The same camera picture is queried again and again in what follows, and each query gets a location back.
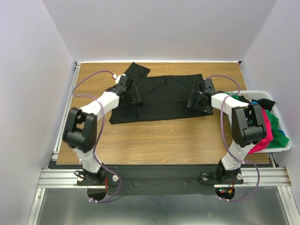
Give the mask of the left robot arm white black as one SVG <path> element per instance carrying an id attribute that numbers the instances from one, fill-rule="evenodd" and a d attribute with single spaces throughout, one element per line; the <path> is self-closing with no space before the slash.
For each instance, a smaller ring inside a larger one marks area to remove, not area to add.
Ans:
<path id="1" fill-rule="evenodd" d="M 86 95 L 93 101 L 80 108 L 69 110 L 62 139 L 77 154 L 82 171 L 75 175 L 79 181 L 99 185 L 107 181 L 102 162 L 96 157 L 96 146 L 104 129 L 105 115 L 118 106 L 142 103 L 137 82 L 125 74 L 113 75 L 115 85 L 100 97 Z"/>

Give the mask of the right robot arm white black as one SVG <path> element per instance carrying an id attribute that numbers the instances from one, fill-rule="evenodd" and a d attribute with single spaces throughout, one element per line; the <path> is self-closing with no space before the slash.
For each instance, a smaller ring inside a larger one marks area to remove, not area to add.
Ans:
<path id="1" fill-rule="evenodd" d="M 231 122 L 232 143 L 226 146 L 227 153 L 219 161 L 216 179 L 227 183 L 240 175 L 240 166 L 255 144 L 267 136 L 262 108 L 258 104 L 241 102 L 233 98 L 233 94 L 215 91 L 213 81 L 205 79 L 198 83 L 197 89 L 192 90 L 188 108 L 197 109 L 209 115 L 214 109 L 226 114 Z"/>

